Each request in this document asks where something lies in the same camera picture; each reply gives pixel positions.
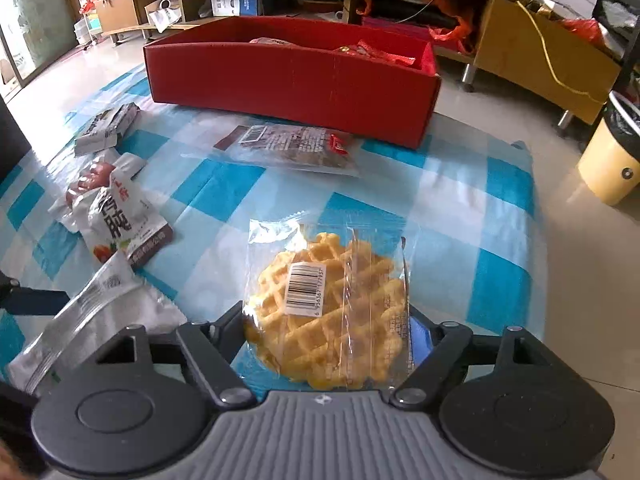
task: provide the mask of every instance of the yellow cable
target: yellow cable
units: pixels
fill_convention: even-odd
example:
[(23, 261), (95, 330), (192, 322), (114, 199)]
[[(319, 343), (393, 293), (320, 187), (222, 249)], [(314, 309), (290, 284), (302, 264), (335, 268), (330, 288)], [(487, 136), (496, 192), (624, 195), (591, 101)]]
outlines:
[(531, 13), (527, 10), (527, 7), (525, 7), (521, 3), (520, 0), (515, 0), (515, 1), (518, 4), (518, 6), (524, 11), (524, 13), (529, 17), (529, 19), (531, 20), (531, 23), (533, 23), (533, 26), (536, 28), (536, 32), (538, 33), (538, 35), (540, 37), (540, 41), (542, 42), (542, 50), (545, 53), (546, 64), (549, 67), (549, 72), (551, 72), (551, 76), (553, 77), (554, 81), (556, 83), (558, 83), (562, 88), (567, 89), (569, 92), (572, 92), (572, 93), (578, 94), (578, 95), (587, 96), (591, 101), (601, 105), (602, 101), (594, 99), (589, 92), (585, 92), (583, 90), (576, 90), (575, 88), (571, 88), (569, 85), (563, 83), (562, 81), (560, 81), (558, 79), (558, 76), (556, 75), (556, 71), (554, 70), (553, 64), (551, 63), (551, 58), (549, 57), (549, 52), (548, 52), (548, 50), (546, 48), (545, 37), (542, 35), (542, 31), (540, 31), (540, 28), (538, 27), (538, 24), (536, 23), (536, 20), (531, 15)]

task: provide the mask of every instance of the metal leg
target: metal leg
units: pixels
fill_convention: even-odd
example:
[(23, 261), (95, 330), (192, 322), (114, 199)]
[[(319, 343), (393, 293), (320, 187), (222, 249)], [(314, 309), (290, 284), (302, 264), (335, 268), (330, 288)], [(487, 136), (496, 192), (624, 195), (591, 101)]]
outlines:
[(465, 66), (465, 71), (462, 74), (462, 89), (465, 92), (472, 92), (474, 90), (474, 78), (476, 77), (477, 66), (471, 63)]
[(574, 115), (569, 110), (565, 110), (558, 122), (558, 129), (565, 130), (573, 118)]

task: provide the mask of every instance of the trash can rim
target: trash can rim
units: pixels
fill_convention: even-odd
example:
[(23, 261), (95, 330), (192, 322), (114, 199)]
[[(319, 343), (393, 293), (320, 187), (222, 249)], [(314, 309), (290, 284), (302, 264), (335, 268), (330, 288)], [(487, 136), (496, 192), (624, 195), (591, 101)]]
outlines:
[(616, 92), (615, 90), (609, 92), (609, 101), (613, 103), (618, 113), (622, 115), (622, 118), (633, 128), (633, 130), (636, 132), (636, 135), (640, 137), (640, 126), (638, 126), (638, 124), (629, 116), (629, 114), (626, 113), (626, 110), (622, 107), (620, 101), (629, 106), (638, 115), (638, 117), (640, 117), (640, 110), (638, 109), (638, 107), (636, 107), (636, 105), (629, 101), (629, 99), (624, 97), (621, 93)]

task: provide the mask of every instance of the red cardboard box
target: red cardboard box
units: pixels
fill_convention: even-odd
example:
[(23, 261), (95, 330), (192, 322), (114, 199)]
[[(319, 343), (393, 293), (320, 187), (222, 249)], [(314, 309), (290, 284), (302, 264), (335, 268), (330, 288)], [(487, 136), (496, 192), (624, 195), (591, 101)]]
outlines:
[[(296, 46), (249, 43), (255, 38)], [(336, 51), (360, 40), (415, 63)], [(238, 16), (144, 52), (156, 102), (283, 118), (408, 148), (420, 145), (440, 90), (429, 41), (345, 23)]]

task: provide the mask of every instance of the waffle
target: waffle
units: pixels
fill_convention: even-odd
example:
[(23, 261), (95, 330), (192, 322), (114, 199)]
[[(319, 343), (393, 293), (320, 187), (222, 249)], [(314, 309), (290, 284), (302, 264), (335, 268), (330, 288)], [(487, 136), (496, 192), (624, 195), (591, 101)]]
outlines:
[[(326, 266), (321, 317), (285, 314), (289, 266)], [(313, 388), (358, 389), (367, 379), (388, 380), (402, 351), (407, 324), (404, 282), (390, 277), (393, 261), (371, 245), (320, 233), (299, 252), (284, 251), (258, 277), (258, 293), (246, 302), (247, 341), (272, 370)]]

